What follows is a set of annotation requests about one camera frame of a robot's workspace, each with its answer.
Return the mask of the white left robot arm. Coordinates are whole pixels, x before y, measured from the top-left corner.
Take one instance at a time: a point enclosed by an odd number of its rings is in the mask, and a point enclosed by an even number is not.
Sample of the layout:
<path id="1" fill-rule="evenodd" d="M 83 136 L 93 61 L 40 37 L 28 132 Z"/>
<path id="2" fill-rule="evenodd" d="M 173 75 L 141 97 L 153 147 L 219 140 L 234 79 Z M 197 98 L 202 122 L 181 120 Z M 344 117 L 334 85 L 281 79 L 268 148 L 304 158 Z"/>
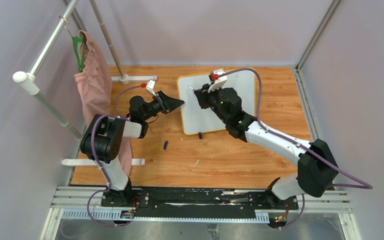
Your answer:
<path id="1" fill-rule="evenodd" d="M 148 119 L 168 114 L 182 106 L 181 99 L 158 91 L 152 101 L 136 95 L 129 101 L 128 119 L 108 114 L 96 114 L 80 142 L 80 151 L 93 160 L 107 181 L 106 193 L 120 206 L 133 201 L 132 183 L 117 160 L 124 139 L 142 139 L 148 132 Z"/>

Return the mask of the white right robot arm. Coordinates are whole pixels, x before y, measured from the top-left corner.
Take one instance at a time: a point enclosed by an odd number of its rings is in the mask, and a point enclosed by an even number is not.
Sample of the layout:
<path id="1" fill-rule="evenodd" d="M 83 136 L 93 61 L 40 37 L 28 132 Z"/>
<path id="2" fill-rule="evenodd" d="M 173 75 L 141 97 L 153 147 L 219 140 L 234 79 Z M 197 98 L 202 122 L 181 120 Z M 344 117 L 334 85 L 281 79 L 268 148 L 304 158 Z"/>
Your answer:
<path id="1" fill-rule="evenodd" d="M 193 91 L 201 109 L 211 110 L 235 139 L 264 147 L 296 165 L 297 172 L 278 177 L 264 191 L 266 204 L 278 209 L 289 197 L 308 194 L 319 198 L 331 186 L 338 171 L 327 143 L 292 137 L 270 128 L 242 109 L 242 100 L 231 88 L 209 91 L 209 84 Z"/>

